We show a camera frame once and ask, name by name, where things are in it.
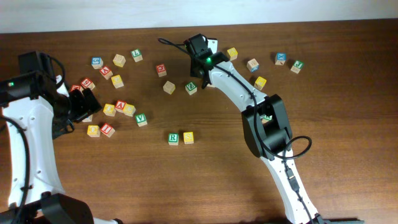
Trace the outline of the yellow S block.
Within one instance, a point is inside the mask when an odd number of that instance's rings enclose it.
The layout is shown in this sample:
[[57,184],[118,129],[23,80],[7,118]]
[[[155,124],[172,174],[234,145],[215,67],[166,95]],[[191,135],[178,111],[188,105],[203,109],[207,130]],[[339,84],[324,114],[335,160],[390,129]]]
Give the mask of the yellow S block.
[[183,141],[185,144],[193,144],[194,140],[194,133],[193,132],[184,132],[183,133]]

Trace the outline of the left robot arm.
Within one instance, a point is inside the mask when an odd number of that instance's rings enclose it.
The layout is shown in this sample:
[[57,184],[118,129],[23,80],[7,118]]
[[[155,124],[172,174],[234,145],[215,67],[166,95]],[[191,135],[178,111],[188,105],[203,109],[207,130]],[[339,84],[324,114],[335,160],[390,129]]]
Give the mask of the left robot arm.
[[57,59],[33,51],[18,56],[20,74],[1,82],[1,120],[9,133],[12,185],[1,223],[94,223],[89,206],[60,182],[53,140],[101,106],[90,89],[68,91]]

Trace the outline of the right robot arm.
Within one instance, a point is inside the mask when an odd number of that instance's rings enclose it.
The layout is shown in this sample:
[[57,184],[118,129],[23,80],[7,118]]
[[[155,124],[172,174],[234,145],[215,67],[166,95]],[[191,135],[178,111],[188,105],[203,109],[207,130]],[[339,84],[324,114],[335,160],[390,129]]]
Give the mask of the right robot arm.
[[253,87],[221,52],[213,52],[201,34],[184,42],[191,58],[190,74],[221,90],[240,110],[245,142],[252,154],[267,166],[291,223],[323,223],[299,176],[292,151],[292,134],[284,103]]

